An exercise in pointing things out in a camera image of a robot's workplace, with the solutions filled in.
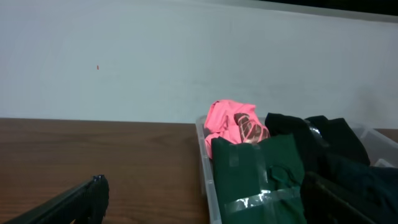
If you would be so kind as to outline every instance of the green cloth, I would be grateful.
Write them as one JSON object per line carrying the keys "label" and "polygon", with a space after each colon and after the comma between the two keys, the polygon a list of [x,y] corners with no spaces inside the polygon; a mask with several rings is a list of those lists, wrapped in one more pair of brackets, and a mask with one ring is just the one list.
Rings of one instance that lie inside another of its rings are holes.
{"label": "green cloth", "polygon": [[[230,212],[231,202],[261,193],[298,186],[304,178],[304,168],[297,153],[293,135],[279,135],[252,144],[232,144],[223,138],[211,141],[213,174],[223,224],[242,223],[306,223],[300,197]],[[266,167],[268,182],[260,178],[260,167]],[[289,178],[288,172],[298,182]]]}

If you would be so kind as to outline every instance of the black cloth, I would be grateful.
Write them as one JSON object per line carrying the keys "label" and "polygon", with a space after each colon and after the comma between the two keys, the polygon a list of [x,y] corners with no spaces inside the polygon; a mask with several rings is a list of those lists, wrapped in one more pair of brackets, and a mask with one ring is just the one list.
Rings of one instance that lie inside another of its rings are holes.
{"label": "black cloth", "polygon": [[372,169],[344,157],[328,154],[323,177],[385,211],[398,214],[397,169]]}
{"label": "black cloth", "polygon": [[[328,120],[324,116],[314,116],[307,122],[293,116],[269,113],[266,118],[271,136],[293,134],[298,153],[306,172],[312,171],[322,175],[323,164],[319,158],[325,154],[337,154],[369,166],[370,161],[365,148],[343,118]],[[308,122],[316,127],[327,147],[319,141],[319,136],[311,132]]]}
{"label": "black cloth", "polygon": [[349,190],[307,172],[300,189],[308,224],[390,224],[398,216]]}

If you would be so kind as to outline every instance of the tabletop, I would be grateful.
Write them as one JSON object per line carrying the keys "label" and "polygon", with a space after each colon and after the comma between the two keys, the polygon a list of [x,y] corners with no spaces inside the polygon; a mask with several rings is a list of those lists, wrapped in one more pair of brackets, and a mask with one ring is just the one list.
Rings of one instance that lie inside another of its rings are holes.
{"label": "tabletop", "polygon": [[2,118],[0,223],[98,174],[104,224],[208,223],[198,163],[194,124]]}

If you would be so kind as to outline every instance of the wooden table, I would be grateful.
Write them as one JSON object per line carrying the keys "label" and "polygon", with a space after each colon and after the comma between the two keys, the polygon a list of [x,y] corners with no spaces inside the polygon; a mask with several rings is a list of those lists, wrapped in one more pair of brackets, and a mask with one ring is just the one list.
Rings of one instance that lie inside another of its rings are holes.
{"label": "wooden table", "polygon": [[0,119],[0,223],[97,174],[103,223],[208,223],[198,151],[194,124]]}

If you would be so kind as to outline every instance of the wood grain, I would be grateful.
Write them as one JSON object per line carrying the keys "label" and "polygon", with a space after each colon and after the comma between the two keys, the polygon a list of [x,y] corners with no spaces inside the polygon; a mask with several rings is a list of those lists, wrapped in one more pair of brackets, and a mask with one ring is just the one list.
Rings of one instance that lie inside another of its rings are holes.
{"label": "wood grain", "polygon": [[104,174],[103,223],[208,223],[193,124],[0,119],[0,223]]}

